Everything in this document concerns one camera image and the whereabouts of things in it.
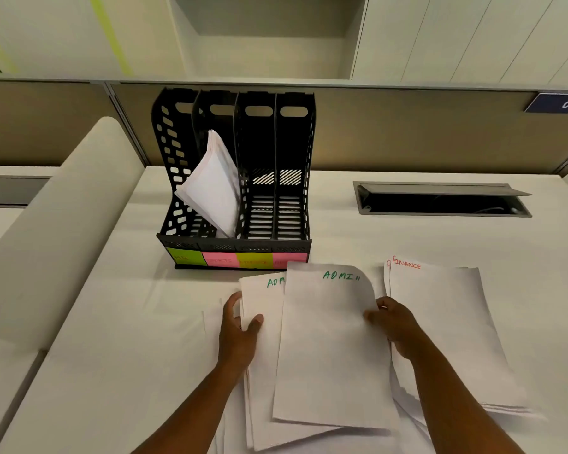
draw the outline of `file organizer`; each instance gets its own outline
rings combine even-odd
[[[151,120],[173,198],[158,239],[177,269],[285,269],[311,248],[308,188],[316,127],[313,94],[165,88]],[[221,136],[240,180],[236,238],[174,195]]]

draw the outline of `person's left arm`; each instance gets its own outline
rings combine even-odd
[[[223,306],[217,366],[179,408],[133,454],[206,454],[229,394],[248,367],[257,346],[263,316],[257,315],[246,331],[234,318],[234,305],[242,297],[236,292]]]

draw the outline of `number sign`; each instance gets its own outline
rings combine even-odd
[[[568,94],[539,93],[525,113],[568,113]]]

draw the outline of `yellow sticky note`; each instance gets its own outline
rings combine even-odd
[[[247,269],[273,269],[274,258],[271,253],[236,253],[240,267]]]
[[[168,253],[174,258],[174,262],[178,265],[196,265],[207,266],[202,252],[197,250],[181,250],[178,248],[168,248]]]

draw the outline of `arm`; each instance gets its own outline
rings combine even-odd
[[[488,415],[408,308],[389,297],[365,319],[381,327],[414,367],[429,434],[438,454],[523,454]]]
[[[254,357],[263,323],[263,316],[258,315],[242,331],[240,318],[233,315],[241,296],[241,292],[234,293],[223,306],[217,366],[133,454],[206,454],[229,394]]]

